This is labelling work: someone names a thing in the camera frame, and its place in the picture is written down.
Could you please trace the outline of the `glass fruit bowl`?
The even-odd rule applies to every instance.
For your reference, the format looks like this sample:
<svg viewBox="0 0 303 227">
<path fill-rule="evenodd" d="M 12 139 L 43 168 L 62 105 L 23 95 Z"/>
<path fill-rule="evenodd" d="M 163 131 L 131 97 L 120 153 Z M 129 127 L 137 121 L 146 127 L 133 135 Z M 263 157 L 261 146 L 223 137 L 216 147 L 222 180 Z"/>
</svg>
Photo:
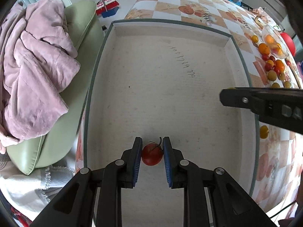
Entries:
<svg viewBox="0 0 303 227">
<path fill-rule="evenodd" d="M 289 56 L 287 47 L 280 33 L 270 25 L 263 26 L 262 39 L 269 47 L 270 52 L 279 59 L 285 59 Z"/>
</svg>

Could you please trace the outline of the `green-brown round fruit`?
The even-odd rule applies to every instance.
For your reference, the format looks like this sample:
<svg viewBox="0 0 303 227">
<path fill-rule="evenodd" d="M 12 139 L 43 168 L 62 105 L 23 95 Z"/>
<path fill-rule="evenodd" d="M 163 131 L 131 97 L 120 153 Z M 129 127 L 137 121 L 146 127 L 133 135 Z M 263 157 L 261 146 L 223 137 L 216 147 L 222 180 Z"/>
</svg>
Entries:
<svg viewBox="0 0 303 227">
<path fill-rule="evenodd" d="M 270 70 L 267 73 L 267 77 L 268 77 L 269 81 L 274 82 L 277 79 L 277 74 L 276 74 L 276 72 L 274 70 Z"/>
</svg>

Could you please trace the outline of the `red cherry tomato with stem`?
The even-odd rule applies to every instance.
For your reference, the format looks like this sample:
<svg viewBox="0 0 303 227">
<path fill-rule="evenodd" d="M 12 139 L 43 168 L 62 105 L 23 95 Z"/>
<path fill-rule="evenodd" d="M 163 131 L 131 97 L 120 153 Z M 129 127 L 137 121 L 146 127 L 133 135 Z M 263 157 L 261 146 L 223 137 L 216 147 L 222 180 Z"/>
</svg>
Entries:
<svg viewBox="0 0 303 227">
<path fill-rule="evenodd" d="M 163 158 L 162 137 L 159 137 L 159 142 L 150 141 L 141 154 L 143 163 L 147 166 L 157 165 Z"/>
</svg>

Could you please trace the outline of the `checkered fruit tablecloth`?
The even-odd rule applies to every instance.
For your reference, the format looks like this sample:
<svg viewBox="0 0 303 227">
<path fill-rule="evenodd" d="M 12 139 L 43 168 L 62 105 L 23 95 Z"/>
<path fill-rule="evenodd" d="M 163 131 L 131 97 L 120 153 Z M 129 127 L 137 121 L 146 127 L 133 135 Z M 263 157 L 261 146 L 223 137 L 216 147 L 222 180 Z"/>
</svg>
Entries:
<svg viewBox="0 0 303 227">
<path fill-rule="evenodd" d="M 137 0 L 104 35 L 88 92 L 76 168 L 101 168 L 168 136 L 200 167 L 225 168 L 265 211 L 292 201 L 302 136 L 224 107 L 228 87 L 266 87 L 249 14 L 222 0 Z"/>
</svg>

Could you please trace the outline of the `orange tangerine near bowl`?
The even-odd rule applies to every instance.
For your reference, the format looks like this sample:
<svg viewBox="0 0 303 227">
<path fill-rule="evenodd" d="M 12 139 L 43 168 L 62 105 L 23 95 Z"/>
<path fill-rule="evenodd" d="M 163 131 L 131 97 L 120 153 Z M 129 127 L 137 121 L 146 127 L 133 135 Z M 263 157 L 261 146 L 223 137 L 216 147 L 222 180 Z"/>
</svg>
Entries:
<svg viewBox="0 0 303 227">
<path fill-rule="evenodd" d="M 269 55 L 270 54 L 270 48 L 268 47 L 267 44 L 265 43 L 260 43 L 258 45 L 258 51 L 262 54 L 262 55 Z"/>
</svg>

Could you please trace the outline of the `grey knitted throw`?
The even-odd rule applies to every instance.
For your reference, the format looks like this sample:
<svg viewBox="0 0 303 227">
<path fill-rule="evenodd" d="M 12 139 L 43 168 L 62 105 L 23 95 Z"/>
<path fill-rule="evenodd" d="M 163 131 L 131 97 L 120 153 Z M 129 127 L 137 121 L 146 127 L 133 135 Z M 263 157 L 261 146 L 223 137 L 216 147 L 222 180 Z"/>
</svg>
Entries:
<svg viewBox="0 0 303 227">
<path fill-rule="evenodd" d="M 72 179 L 74 171 L 66 166 L 47 166 L 23 174 L 1 154 L 1 192 L 19 212 L 33 221 L 54 196 Z"/>
</svg>

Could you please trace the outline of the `red and blue dustpan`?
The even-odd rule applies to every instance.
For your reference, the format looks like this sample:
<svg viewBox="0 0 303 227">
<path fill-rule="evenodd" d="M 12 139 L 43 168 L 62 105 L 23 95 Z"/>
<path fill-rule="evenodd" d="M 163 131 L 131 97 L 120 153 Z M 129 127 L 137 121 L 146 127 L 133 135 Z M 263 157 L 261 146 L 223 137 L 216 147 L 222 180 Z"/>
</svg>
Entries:
<svg viewBox="0 0 303 227">
<path fill-rule="evenodd" d="M 96 15 L 103 18 L 114 16 L 120 4 L 116 0 L 104 0 L 97 3 Z"/>
</svg>

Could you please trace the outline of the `pink blanket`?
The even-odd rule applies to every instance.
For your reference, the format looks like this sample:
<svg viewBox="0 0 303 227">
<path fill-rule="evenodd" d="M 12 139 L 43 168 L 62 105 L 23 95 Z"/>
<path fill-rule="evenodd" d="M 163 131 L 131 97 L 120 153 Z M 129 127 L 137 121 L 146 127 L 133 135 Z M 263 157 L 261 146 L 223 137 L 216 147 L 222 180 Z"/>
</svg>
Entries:
<svg viewBox="0 0 303 227">
<path fill-rule="evenodd" d="M 1 24 L 1 154 L 68 112 L 60 94 L 80 69 L 76 57 L 61 0 L 11 8 Z"/>
</svg>

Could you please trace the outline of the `red balloon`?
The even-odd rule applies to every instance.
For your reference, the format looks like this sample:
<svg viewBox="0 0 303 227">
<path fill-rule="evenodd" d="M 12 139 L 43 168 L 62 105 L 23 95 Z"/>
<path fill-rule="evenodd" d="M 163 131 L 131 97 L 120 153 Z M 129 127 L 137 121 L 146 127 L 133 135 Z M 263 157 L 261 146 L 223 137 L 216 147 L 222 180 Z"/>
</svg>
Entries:
<svg viewBox="0 0 303 227">
<path fill-rule="evenodd" d="M 286 43 L 286 45 L 287 45 L 288 49 L 290 50 L 292 56 L 295 56 L 296 48 L 295 48 L 295 44 L 294 44 L 292 38 L 290 37 L 290 35 L 288 35 L 285 32 L 281 32 L 280 35 L 283 38 L 284 42 Z"/>
</svg>

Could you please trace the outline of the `yellow tomato by tray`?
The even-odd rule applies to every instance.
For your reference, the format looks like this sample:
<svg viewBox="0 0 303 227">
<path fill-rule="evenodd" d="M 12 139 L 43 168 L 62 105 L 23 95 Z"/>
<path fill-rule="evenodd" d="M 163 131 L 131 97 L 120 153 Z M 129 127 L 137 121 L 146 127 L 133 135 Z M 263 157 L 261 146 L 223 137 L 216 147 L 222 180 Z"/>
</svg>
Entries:
<svg viewBox="0 0 303 227">
<path fill-rule="evenodd" d="M 259 136 L 261 139 L 266 139 L 269 135 L 269 128 L 266 125 L 263 125 L 259 129 Z"/>
</svg>

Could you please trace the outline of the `white shallow tray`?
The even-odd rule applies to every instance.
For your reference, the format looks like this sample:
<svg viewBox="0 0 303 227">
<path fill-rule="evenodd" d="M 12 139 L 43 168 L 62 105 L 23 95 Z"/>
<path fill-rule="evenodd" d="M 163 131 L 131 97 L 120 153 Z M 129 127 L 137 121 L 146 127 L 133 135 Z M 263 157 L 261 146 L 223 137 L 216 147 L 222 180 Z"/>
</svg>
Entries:
<svg viewBox="0 0 303 227">
<path fill-rule="evenodd" d="M 136 137 L 144 145 L 169 137 L 186 159 L 201 168 L 226 169 L 252 193 L 257 118 L 219 99 L 222 89 L 251 86 L 230 32 L 166 19 L 114 21 L 88 92 L 84 165 L 105 167 Z"/>
</svg>

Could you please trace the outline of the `small yellow tomato far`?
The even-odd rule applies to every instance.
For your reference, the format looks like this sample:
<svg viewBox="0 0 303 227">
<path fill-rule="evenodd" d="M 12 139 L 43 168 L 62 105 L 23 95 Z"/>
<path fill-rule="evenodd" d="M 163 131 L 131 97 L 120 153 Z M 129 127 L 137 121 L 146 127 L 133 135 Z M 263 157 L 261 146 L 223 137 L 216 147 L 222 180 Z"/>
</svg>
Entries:
<svg viewBox="0 0 303 227">
<path fill-rule="evenodd" d="M 251 41 L 257 43 L 259 41 L 258 36 L 257 35 L 251 36 Z"/>
</svg>

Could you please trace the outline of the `orange tangerine right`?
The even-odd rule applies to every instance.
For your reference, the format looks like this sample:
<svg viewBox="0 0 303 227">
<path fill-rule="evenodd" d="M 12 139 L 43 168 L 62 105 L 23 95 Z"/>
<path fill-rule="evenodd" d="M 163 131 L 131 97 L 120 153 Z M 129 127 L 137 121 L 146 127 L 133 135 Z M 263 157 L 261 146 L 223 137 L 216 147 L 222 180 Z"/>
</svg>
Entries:
<svg viewBox="0 0 303 227">
<path fill-rule="evenodd" d="M 275 62 L 275 67 L 274 67 L 274 71 L 279 74 L 279 73 L 284 73 L 285 71 L 285 66 L 284 63 L 280 60 L 277 59 Z"/>
</svg>

